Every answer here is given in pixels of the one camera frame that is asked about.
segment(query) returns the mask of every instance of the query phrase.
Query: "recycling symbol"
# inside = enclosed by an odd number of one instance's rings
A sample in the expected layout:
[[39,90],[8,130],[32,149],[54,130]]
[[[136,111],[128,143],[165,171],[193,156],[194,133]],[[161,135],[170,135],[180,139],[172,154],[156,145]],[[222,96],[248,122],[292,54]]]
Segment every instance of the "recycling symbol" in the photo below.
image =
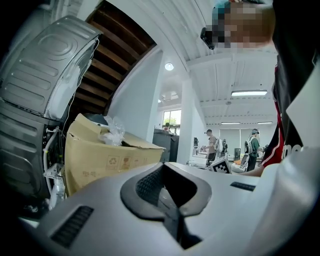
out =
[[110,165],[115,165],[116,163],[117,163],[117,159],[114,157],[109,160]]

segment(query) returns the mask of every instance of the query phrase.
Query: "cardboard box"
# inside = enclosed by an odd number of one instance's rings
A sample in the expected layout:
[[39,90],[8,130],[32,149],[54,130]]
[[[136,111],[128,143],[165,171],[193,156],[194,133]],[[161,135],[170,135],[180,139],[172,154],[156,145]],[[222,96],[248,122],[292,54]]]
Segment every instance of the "cardboard box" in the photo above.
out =
[[163,147],[127,132],[125,146],[106,145],[98,135],[107,132],[82,114],[69,127],[64,156],[68,196],[99,178],[159,162]]

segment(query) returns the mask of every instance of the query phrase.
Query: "wooden staircase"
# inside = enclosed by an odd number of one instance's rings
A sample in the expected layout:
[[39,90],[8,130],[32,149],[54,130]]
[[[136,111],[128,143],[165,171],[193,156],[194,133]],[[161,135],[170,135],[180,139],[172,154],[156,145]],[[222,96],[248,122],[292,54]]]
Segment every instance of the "wooden staircase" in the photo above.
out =
[[156,45],[133,19],[105,0],[87,22],[103,35],[99,38],[91,66],[76,90],[68,123],[79,113],[106,115],[121,82]]

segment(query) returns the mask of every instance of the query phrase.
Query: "green shirt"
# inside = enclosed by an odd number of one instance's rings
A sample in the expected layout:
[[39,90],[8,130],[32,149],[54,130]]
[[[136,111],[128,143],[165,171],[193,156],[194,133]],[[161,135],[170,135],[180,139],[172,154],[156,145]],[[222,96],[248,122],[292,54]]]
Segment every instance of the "green shirt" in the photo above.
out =
[[259,141],[257,140],[257,138],[253,138],[251,141],[251,145],[252,145],[252,151],[253,153],[250,154],[251,156],[257,158],[259,156],[258,154],[258,148],[260,147],[259,145]]

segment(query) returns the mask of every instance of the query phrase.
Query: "ceiling light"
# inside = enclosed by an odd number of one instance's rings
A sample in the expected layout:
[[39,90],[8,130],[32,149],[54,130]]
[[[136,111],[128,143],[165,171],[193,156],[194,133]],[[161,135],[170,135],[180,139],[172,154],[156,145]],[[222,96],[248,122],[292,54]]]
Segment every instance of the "ceiling light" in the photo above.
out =
[[236,96],[263,96],[268,93],[267,90],[235,90],[231,93],[231,97]]
[[240,122],[222,122],[222,125],[239,125],[241,124]]
[[273,122],[258,122],[258,125],[268,125],[268,124],[273,124]]
[[166,70],[168,70],[168,71],[171,71],[171,70],[173,70],[175,67],[174,67],[174,65],[172,64],[172,63],[167,63],[167,64],[165,64],[165,69]]

